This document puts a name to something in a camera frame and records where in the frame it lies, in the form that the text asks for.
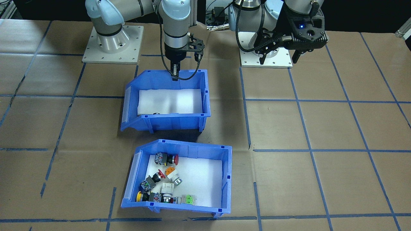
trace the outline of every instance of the metal cylinder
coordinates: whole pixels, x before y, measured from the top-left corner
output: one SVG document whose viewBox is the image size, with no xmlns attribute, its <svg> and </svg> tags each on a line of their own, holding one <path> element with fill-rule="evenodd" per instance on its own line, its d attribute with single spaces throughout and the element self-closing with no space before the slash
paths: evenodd
<svg viewBox="0 0 411 231">
<path fill-rule="evenodd" d="M 321 7 L 324 0 L 285 0 L 288 8 L 300 14 L 308 14 L 313 2 L 318 2 Z"/>
<path fill-rule="evenodd" d="M 121 30 L 121 24 L 117 25 L 107 25 L 102 17 L 91 18 L 93 26 L 96 29 L 97 33 L 100 35 L 114 35 L 119 33 Z"/>
<path fill-rule="evenodd" d="M 188 26 L 190 23 L 190 17 L 183 20 L 176 20 L 171 18 L 164 12 L 162 4 L 159 6 L 159 12 L 163 18 L 164 32 L 174 37 L 181 37 L 188 32 Z"/>
<path fill-rule="evenodd" d="M 121 13 L 124 21 L 154 12 L 149 0 L 111 0 L 111 3 Z"/>
<path fill-rule="evenodd" d="M 129 35 L 121 27 L 119 33 L 113 36 L 97 35 L 99 47 L 106 53 L 118 53 L 126 49 L 130 44 Z"/>
</svg>

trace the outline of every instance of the black cable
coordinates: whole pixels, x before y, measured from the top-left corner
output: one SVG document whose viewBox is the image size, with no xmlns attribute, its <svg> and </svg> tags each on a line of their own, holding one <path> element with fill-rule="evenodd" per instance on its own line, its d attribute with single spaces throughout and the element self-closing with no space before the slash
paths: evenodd
<svg viewBox="0 0 411 231">
<path fill-rule="evenodd" d="M 197 61 L 197 68 L 196 71 L 194 71 L 194 73 L 188 77 L 188 78 L 180 78 L 177 75 L 174 75 L 173 73 L 171 73 L 170 69 L 167 67 L 166 62 L 164 61 L 164 55 L 163 55 L 163 27 L 161 26 L 161 19 L 160 19 L 160 14 L 157 14 L 158 17 L 158 24 L 160 25 L 160 53 L 161 53 L 161 60 L 163 61 L 163 65 L 166 68 L 166 70 L 170 73 L 170 75 L 176 79 L 180 79 L 180 80 L 189 80 L 191 78 L 193 78 L 193 76 L 195 76 L 197 74 L 197 71 L 199 70 L 200 67 L 200 61 L 202 59 L 202 56 L 199 57 L 199 60 Z"/>
<path fill-rule="evenodd" d="M 211 4 L 213 4 L 215 1 L 217 1 L 217 0 L 212 1 L 212 2 L 208 5 L 208 7 L 207 7 L 207 9 L 206 9 L 205 11 L 207 11 L 208 8 L 211 6 Z"/>
<path fill-rule="evenodd" d="M 238 47 L 240 48 L 240 50 L 242 50 L 242 51 L 244 51 L 244 52 L 251 52 L 251 51 L 255 51 L 255 50 L 258 50 L 258 49 L 260 49 L 260 48 L 263 48 L 263 47 L 265 47 L 265 46 L 267 46 L 267 45 L 269 45 L 269 44 L 271 44 L 271 43 L 273 43 L 273 42 L 278 42 L 281 38 L 275 38 L 275 39 L 268 40 L 267 42 L 261 44 L 260 46 L 254 47 L 254 48 L 251 48 L 251 49 L 244 49 L 244 48 L 241 46 L 240 40 L 239 40 L 239 38 L 238 38 L 238 22 L 239 22 L 239 20 L 240 20 L 240 13 L 241 13 L 241 9 L 242 9 L 242 5 L 243 5 L 243 4 L 244 4 L 244 0 L 241 0 L 240 7 L 238 8 L 237 19 L 236 19 L 236 40 L 237 40 L 237 45 L 238 45 Z"/>
<path fill-rule="evenodd" d="M 224 9 L 223 9 L 222 11 L 220 11 L 220 13 L 217 15 L 216 18 L 220 17 L 221 13 L 222 13 L 222 12 L 225 12 L 225 10 L 226 10 L 228 7 L 230 7 L 233 3 L 234 3 L 234 0 L 233 0 L 232 2 L 230 2 L 226 7 L 224 7 Z"/>
</svg>

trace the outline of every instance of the blue storage bin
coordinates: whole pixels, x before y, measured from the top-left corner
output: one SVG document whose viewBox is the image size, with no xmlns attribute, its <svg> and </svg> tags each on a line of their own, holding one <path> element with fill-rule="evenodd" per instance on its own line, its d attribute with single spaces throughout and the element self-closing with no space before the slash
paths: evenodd
<svg viewBox="0 0 411 231">
<path fill-rule="evenodd" d="M 194 70 L 181 70 L 180 77 L 188 78 L 193 73 Z M 202 113 L 138 115 L 139 90 L 151 89 L 200 89 Z M 150 131 L 150 133 L 173 129 L 198 129 L 202 132 L 206 126 L 207 117 L 210 116 L 207 70 L 198 70 L 191 79 L 184 81 L 173 81 L 166 70 L 146 70 L 126 86 L 121 131 L 132 127 L 136 130 Z"/>
<path fill-rule="evenodd" d="M 212 190 L 216 191 L 218 195 L 221 195 L 221 198 L 214 198 L 215 201 L 218 201 L 219 206 L 208 207 L 208 206 L 197 206 L 191 204 L 173 204 L 173 203 L 161 203 L 161 202 L 150 202 L 150 201 L 140 201 L 136 202 L 136 196 L 139 191 L 142 191 L 140 182 L 143 181 L 148 174 L 153 175 L 155 172 L 148 172 L 149 160 L 151 156 L 154 156 L 157 152 L 166 152 L 168 154 L 178 154 L 179 155 L 179 165 L 175 166 L 176 169 L 181 170 L 184 166 L 181 166 L 184 157 L 187 157 L 186 160 L 198 161 L 201 159 L 207 159 L 205 161 L 216 162 L 221 164 L 219 165 L 221 169 L 215 171 L 206 171 L 203 175 L 199 171 L 190 172 L 189 176 L 182 176 L 182 183 L 177 187 L 181 187 L 185 184 L 184 187 L 196 187 L 197 191 L 207 190 L 208 184 L 201 185 L 200 187 L 193 186 L 196 180 L 200 177 L 209 177 L 207 175 L 219 175 L 221 178 L 216 180 L 213 183 L 217 183 L 219 188 L 214 188 Z M 231 162 L 232 162 L 232 147 L 231 146 L 222 146 L 214 144 L 202 144 L 202 143 L 190 143 L 182 141 L 172 141 L 172 140 L 163 140 L 159 139 L 154 142 L 145 144 L 136 149 L 136 153 L 133 158 L 132 166 L 130 169 L 127 186 L 125 189 L 124 197 L 121 203 L 122 208 L 130 207 L 147 207 L 153 212 L 160 212 L 160 209 L 172 209 L 172 210 L 190 210 L 194 212 L 202 213 L 212 213 L 214 218 L 219 218 L 225 213 L 231 212 Z M 197 198 L 196 200 L 204 201 L 209 198 Z"/>
</svg>

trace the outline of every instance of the wire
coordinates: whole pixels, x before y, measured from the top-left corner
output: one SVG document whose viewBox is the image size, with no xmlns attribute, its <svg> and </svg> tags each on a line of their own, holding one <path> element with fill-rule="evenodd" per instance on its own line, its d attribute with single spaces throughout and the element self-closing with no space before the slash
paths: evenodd
<svg viewBox="0 0 411 231">
<path fill-rule="evenodd" d="M 232 4 L 234 3 L 234 0 L 232 2 L 230 2 L 226 7 L 224 7 L 224 9 L 222 11 L 220 11 L 220 13 L 216 16 L 216 18 L 220 17 L 221 13 L 225 12 L 225 10 L 230 7 Z"/>
<path fill-rule="evenodd" d="M 208 7 L 207 7 L 207 9 L 206 9 L 205 11 L 207 11 L 208 8 L 211 6 L 211 4 L 213 4 L 215 1 L 217 1 L 217 0 L 212 1 L 212 2 L 208 5 Z"/>
<path fill-rule="evenodd" d="M 196 71 L 194 71 L 194 73 L 188 77 L 188 78 L 180 78 L 177 75 L 171 73 L 170 69 L 167 67 L 166 62 L 164 61 L 164 55 L 163 55 L 163 27 L 161 26 L 161 19 L 160 19 L 160 14 L 157 14 L 158 17 L 158 24 L 160 25 L 160 53 L 161 53 L 161 60 L 163 61 L 163 65 L 166 68 L 166 70 L 170 73 L 170 75 L 176 79 L 180 79 L 180 80 L 189 80 L 191 78 L 193 78 L 193 76 L 195 76 L 197 74 L 197 71 L 199 70 L 200 67 L 200 62 L 202 59 L 202 56 L 199 57 L 199 60 L 197 61 L 197 68 Z"/>
</svg>

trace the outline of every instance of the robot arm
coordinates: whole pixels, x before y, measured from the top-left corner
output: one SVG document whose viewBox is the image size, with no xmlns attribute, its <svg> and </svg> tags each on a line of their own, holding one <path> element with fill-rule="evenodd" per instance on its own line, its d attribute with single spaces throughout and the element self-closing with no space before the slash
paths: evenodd
<svg viewBox="0 0 411 231">
<path fill-rule="evenodd" d="M 127 46 L 128 35 L 122 28 L 125 21 L 156 12 L 159 20 L 160 16 L 163 18 L 165 56 L 171 62 L 171 70 L 165 65 L 163 55 L 162 59 L 173 80 L 182 79 L 179 78 L 180 62 L 187 52 L 194 52 L 198 69 L 204 43 L 188 33 L 190 0 L 86 0 L 85 5 L 105 52 L 120 52 Z"/>
<path fill-rule="evenodd" d="M 230 29 L 236 32 L 237 44 L 244 52 L 265 58 L 277 48 L 296 50 L 293 62 L 301 54 L 323 47 L 328 42 L 321 5 L 324 0 L 235 0 L 229 8 Z M 238 39 L 238 32 L 254 32 L 248 47 Z"/>
</svg>

